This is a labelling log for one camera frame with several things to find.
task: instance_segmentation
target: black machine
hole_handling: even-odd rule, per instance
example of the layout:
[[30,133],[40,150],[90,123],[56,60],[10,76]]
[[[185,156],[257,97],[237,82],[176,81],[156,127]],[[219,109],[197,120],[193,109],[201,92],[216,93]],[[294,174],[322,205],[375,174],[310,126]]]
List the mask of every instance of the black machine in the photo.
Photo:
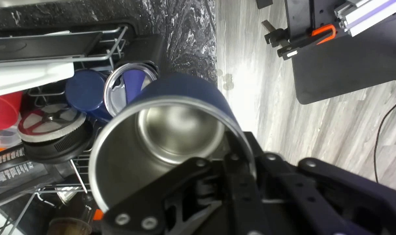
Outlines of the black machine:
[[103,234],[396,235],[396,191],[314,158],[192,158],[111,208]]
[[[287,28],[262,22],[266,43],[292,62],[300,103],[396,81],[396,13],[355,37],[335,17],[341,5],[364,2],[372,0],[284,0]],[[257,0],[258,8],[270,4]]]

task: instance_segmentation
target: screw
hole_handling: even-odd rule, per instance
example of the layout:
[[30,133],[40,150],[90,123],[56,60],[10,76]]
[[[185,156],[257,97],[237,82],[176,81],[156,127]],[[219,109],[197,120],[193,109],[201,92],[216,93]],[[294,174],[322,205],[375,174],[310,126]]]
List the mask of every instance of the screw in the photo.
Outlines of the screw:
[[118,226],[124,226],[124,225],[128,225],[130,221],[130,217],[128,214],[118,214],[114,220],[114,222],[118,225]]
[[269,157],[266,157],[266,159],[275,161],[275,156],[269,156]]
[[262,235],[262,234],[258,231],[249,231],[248,235]]
[[231,161],[235,161],[235,162],[239,161],[237,156],[235,156],[235,154],[231,156]]
[[158,221],[154,217],[146,217],[142,221],[142,229],[143,230],[152,230],[152,229],[156,227],[156,225],[158,225]]
[[206,162],[202,161],[202,159],[198,159],[198,161],[195,162],[195,165],[197,165],[198,167],[203,167],[203,166],[206,165]]
[[308,166],[308,167],[316,167],[316,163],[312,162],[312,161],[307,161],[307,162],[305,162],[305,166]]

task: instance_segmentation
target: stainless steel mug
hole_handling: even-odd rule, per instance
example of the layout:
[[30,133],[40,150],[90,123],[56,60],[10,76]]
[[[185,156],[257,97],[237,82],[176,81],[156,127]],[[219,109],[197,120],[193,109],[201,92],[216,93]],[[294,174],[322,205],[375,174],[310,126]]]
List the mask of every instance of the stainless steel mug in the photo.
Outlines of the stainless steel mug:
[[151,82],[97,136],[88,179],[97,206],[109,206],[192,157],[222,161],[235,139],[254,175],[250,148],[226,99],[198,77]]

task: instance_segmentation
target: red container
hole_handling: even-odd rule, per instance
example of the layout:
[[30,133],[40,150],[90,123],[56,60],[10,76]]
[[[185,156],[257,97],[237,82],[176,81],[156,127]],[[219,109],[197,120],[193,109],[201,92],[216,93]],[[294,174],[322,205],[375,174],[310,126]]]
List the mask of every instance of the red container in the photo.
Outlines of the red container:
[[0,97],[0,131],[15,124],[20,101],[20,92]]

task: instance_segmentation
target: printed label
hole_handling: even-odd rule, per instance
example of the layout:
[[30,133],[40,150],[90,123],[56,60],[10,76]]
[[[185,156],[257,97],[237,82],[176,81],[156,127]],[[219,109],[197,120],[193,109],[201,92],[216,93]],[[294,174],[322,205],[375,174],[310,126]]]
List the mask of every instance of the printed label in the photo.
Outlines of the printed label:
[[0,165],[23,156],[23,148],[15,149],[14,152],[0,154]]
[[18,176],[26,175],[32,171],[33,165],[31,162],[24,162],[22,165],[6,169],[0,173],[0,184],[7,180],[13,180]]

